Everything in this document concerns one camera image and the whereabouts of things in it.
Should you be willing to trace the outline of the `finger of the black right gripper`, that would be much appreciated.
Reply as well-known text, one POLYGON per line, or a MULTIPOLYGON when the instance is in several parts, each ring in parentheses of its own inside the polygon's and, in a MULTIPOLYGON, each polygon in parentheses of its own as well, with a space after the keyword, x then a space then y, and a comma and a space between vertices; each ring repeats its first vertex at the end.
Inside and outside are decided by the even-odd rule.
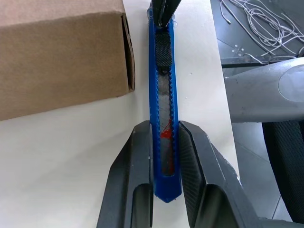
POLYGON ((163 26, 162 17, 166 0, 152 0, 153 20, 156 26, 163 26))
POLYGON ((165 0, 162 12, 162 26, 168 25, 169 20, 172 18, 174 12, 178 8, 181 0, 165 0))

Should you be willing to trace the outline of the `blue pen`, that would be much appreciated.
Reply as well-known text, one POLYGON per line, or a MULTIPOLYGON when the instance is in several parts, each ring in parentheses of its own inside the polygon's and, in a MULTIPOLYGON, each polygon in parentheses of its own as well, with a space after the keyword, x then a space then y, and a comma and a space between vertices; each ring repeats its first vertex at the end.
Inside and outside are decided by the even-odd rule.
POLYGON ((149 106, 152 125, 154 193, 169 203, 181 195, 178 158, 178 102, 173 20, 164 28, 149 20, 149 106))

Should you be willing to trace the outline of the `brown cardboard box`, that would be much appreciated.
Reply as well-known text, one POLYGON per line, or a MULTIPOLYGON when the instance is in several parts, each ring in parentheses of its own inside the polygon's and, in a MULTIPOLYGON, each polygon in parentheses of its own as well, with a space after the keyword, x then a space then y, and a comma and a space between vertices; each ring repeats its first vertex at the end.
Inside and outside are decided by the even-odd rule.
POLYGON ((0 121, 134 89, 123 0, 0 0, 0 121))

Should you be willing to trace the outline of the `black mesh panel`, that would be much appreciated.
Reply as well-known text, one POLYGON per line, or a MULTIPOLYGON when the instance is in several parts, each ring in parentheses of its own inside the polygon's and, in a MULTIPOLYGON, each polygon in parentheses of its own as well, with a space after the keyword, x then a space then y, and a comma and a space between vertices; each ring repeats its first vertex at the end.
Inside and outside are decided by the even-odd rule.
POLYGON ((304 224, 304 120, 262 123, 269 161, 287 211, 304 224))

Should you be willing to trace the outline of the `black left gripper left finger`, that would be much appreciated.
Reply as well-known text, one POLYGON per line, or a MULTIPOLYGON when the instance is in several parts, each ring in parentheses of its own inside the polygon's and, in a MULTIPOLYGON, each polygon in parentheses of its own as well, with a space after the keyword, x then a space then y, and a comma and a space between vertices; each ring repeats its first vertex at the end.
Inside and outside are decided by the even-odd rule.
POLYGON ((152 218, 152 127, 143 121, 111 165, 96 228, 151 228, 152 218))

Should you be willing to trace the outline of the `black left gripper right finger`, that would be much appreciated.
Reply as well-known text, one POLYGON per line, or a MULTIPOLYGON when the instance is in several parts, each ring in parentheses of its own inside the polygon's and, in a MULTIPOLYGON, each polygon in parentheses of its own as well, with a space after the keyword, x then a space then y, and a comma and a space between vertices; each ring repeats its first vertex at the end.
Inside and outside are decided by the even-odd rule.
POLYGON ((179 160, 190 228, 261 228, 234 168, 186 121, 179 122, 179 160))

